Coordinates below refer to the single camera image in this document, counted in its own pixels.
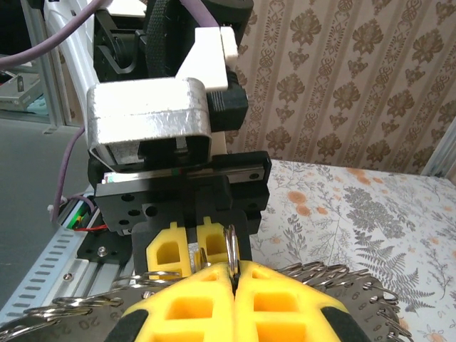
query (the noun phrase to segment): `metal key ring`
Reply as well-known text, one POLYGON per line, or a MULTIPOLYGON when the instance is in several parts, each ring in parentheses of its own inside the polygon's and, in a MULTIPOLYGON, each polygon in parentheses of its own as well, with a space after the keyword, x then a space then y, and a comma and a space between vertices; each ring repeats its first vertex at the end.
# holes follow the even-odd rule
POLYGON ((324 276, 326 273, 325 269, 322 269, 320 271, 316 271, 310 275, 308 275, 306 278, 301 280, 301 283, 304 285, 309 285, 313 280, 319 280, 322 276, 324 276))
POLYGON ((384 312, 384 310, 379 310, 377 312, 377 315, 383 317, 386 319, 386 322, 385 324, 387 326, 392 326, 394 329, 396 329, 398 331, 398 333, 401 335, 401 336, 404 336, 404 337, 407 337, 407 338, 412 338, 412 334, 411 332, 409 332, 408 330, 404 329, 402 326, 400 326, 400 324, 398 322, 394 322, 393 319, 391 319, 391 317, 389 317, 386 312, 384 312))
POLYGON ((5 341, 5 340, 10 340, 15 337, 18 337, 20 335, 24 335, 25 333, 31 333, 35 330, 39 330, 42 328, 46 328, 48 326, 53 326, 54 324, 57 324, 59 320, 52 320, 52 321, 46 321, 40 324, 36 324, 34 326, 18 326, 14 329, 9 329, 0 332, 0 341, 5 341))
POLYGON ((338 264, 328 266, 329 276, 341 278, 350 272, 350 268, 346 265, 338 264))
MULTIPOLYGON (((411 338, 409 336, 404 336, 404 337, 406 337, 409 340, 409 342, 414 342, 413 338, 411 338)), ((394 336, 394 335, 388 335, 387 339, 392 340, 394 342, 404 342, 403 339, 401 339, 400 337, 394 336)))
POLYGON ((370 298, 370 302, 373 303, 379 303, 382 305, 389 305, 389 306, 397 306, 399 304, 399 301, 391 301, 390 299, 384 299, 382 297, 374 296, 370 298))
POLYGON ((42 306, 24 310, 24 313, 29 316, 37 316, 41 318, 62 318, 67 316, 84 316, 92 312, 90 308, 78 307, 57 307, 57 306, 42 306))
POLYGON ((178 272, 167 272, 167 271, 151 271, 145 272, 143 274, 135 274, 134 276, 119 276, 114 279, 114 282, 125 281, 125 280, 140 280, 146 279, 149 276, 180 276, 178 272))
POLYGON ((87 298, 81 297, 61 297, 52 300, 52 303, 55 305, 62 306, 84 306, 89 308, 101 308, 103 306, 119 306, 123 304, 122 299, 120 298, 107 298, 105 296, 92 296, 87 298))
POLYGON ((278 272, 289 276, 293 279, 296 279, 300 282, 302 282, 304 279, 309 280, 309 278, 312 278, 315 276, 315 272, 322 272, 323 270, 326 269, 326 266, 323 262, 321 261, 315 261, 311 262, 309 264, 293 264, 291 266, 288 266, 287 268, 279 269, 277 270, 278 272))
POLYGON ((151 280, 151 279, 143 279, 140 281, 137 281, 135 284, 119 284, 119 283, 113 283, 111 286, 111 292, 113 291, 124 291, 128 289, 144 289, 144 290, 153 290, 157 289, 159 291, 160 289, 163 289, 167 286, 173 285, 176 281, 170 282, 168 280, 160 280, 159 283, 157 283, 156 280, 151 280))
POLYGON ((368 269, 359 269, 358 271, 350 272, 351 276, 371 276, 372 274, 368 269))
POLYGON ((275 271, 279 272, 279 273, 282 273, 282 274, 288 275, 287 272, 293 272, 293 271, 296 271, 296 270, 297 271, 301 271, 301 269, 302 269, 302 263, 296 262, 295 264, 291 264, 291 265, 282 267, 281 269, 276 269, 275 271))
MULTIPOLYGON (((137 278, 133 279, 135 280, 136 284, 143 284, 146 286, 156 286, 156 287, 168 287, 170 285, 173 285, 175 282, 182 280, 182 278, 176 278, 176 279, 149 279, 149 278, 137 278)), ((120 280, 120 281, 113 281, 111 285, 111 289, 115 290, 119 287, 124 287, 128 286, 125 284, 121 284, 121 282, 125 282, 125 280, 120 280)))
POLYGON ((234 230, 234 225, 231 224, 228 228, 225 227, 223 229, 223 235, 225 244, 227 245, 229 276, 234 279, 234 276, 239 273, 239 258, 237 257, 236 232, 234 230))
POLYGON ((199 251, 199 257, 201 258, 201 268, 205 269, 206 267, 211 266, 211 263, 207 261, 207 255, 204 248, 201 248, 199 251))
POLYGON ((395 293, 394 291, 391 291, 389 289, 385 289, 382 286, 374 285, 370 281, 364 284, 363 289, 365 289, 365 290, 377 289, 379 291, 385 292, 385 293, 390 294, 391 296, 393 296, 392 298, 385 298, 384 297, 385 301, 391 302, 391 303, 399 302, 399 295, 397 293, 395 293))

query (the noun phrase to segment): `white plastic part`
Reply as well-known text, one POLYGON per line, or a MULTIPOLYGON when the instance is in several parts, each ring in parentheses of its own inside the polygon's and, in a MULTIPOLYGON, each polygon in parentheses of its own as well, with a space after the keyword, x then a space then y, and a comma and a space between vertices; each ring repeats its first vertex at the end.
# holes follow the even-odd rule
POLYGON ((107 10, 111 16, 144 18, 147 6, 140 0, 111 0, 107 10))
POLYGON ((236 37, 234 35, 233 28, 230 26, 223 26, 220 28, 220 34, 222 36, 225 64, 231 70, 234 70, 239 54, 237 52, 236 37))
MULTIPOLYGON (((55 34, 60 31, 90 1, 92 0, 45 1, 44 17, 49 33, 55 34)), ((144 16, 146 8, 140 0, 112 0, 107 5, 107 10, 113 16, 144 16)), ((92 16, 60 45, 83 111, 86 141, 87 92, 91 86, 99 83, 93 67, 93 31, 92 16)), ((237 58, 237 45, 231 27, 196 28, 195 44, 176 78, 196 78, 203 82, 207 92, 226 90, 226 66, 233 69, 237 58)), ((211 151, 211 155, 227 152, 223 132, 213 134, 211 151)), ((98 154, 104 160, 109 159, 107 151, 100 150, 98 154)))
MULTIPOLYGON (((50 34, 59 32, 72 18, 87 6, 88 0, 45 1, 44 18, 50 34)), ((87 92, 98 83, 93 68, 93 22, 91 16, 59 47, 65 57, 68 71, 78 96, 87 131, 87 92)))
POLYGON ((195 43, 176 78, 196 78, 204 84, 207 92, 228 89, 220 27, 195 29, 195 43))

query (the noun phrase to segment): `fern pattern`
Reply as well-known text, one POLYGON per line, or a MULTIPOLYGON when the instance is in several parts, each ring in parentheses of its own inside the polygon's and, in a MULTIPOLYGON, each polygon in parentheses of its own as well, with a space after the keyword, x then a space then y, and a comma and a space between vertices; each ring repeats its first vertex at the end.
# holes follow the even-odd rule
POLYGON ((372 240, 372 235, 355 230, 356 244, 362 247, 357 248, 357 255, 365 261, 360 262, 361 266, 369 269, 383 286, 393 290, 399 295, 401 301, 407 304, 406 311, 416 312, 420 308, 432 308, 433 306, 423 301, 434 292, 426 292, 416 289, 419 285, 418 268, 406 274, 405 256, 406 253, 393 255, 394 246, 383 247, 384 240, 372 240))
POLYGON ((254 260, 367 268, 400 297, 415 341, 454 330, 456 188, 447 180, 273 161, 254 260))

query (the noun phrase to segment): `mounting hole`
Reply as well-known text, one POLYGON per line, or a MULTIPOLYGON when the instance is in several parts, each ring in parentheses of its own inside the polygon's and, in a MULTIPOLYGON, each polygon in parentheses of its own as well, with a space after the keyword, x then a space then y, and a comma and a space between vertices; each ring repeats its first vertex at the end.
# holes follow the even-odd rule
POLYGON ((121 198, 122 198, 122 201, 124 201, 124 202, 131 202, 135 199, 135 196, 130 195, 130 194, 125 194, 121 198))
POLYGON ((139 210, 134 209, 134 210, 130 210, 130 211, 128 212, 128 214, 129 214, 130 216, 140 216, 140 215, 141 215, 141 212, 140 212, 139 210))
POLYGON ((146 214, 148 217, 154 217, 154 216, 157 216, 158 210, 157 210, 156 207, 154 207, 153 205, 151 205, 150 207, 148 207, 148 208, 145 210, 145 214, 146 214))

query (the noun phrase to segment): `purple cable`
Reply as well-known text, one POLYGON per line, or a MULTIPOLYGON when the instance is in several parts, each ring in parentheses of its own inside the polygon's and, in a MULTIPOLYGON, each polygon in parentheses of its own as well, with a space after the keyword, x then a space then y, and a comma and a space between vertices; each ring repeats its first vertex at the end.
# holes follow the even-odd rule
POLYGON ((95 205, 93 205, 92 201, 90 201, 87 197, 82 195, 73 195, 68 197, 68 200, 78 200, 86 203, 90 209, 90 212, 93 214, 95 212, 95 205))
POLYGON ((82 134, 84 134, 85 131, 86 129, 84 126, 79 128, 78 132, 76 132, 76 134, 68 142, 63 154, 62 164, 60 165, 60 171, 58 172, 57 190, 56 196, 54 197, 54 206, 52 211, 52 222, 56 222, 58 218, 58 208, 60 207, 60 201, 63 194, 63 183, 65 182, 66 170, 68 169, 68 163, 70 162, 71 151, 73 151, 76 141, 82 134))
POLYGON ((219 27, 219 24, 201 0, 180 0, 180 2, 201 27, 219 27))
POLYGON ((92 0, 84 9, 75 16, 68 24, 65 25, 59 32, 47 38, 40 44, 17 53, 16 55, 0 58, 0 70, 19 66, 21 64, 37 59, 38 57, 48 53, 53 48, 56 48, 60 43, 67 39, 74 31, 84 24, 103 4, 110 0, 92 0))

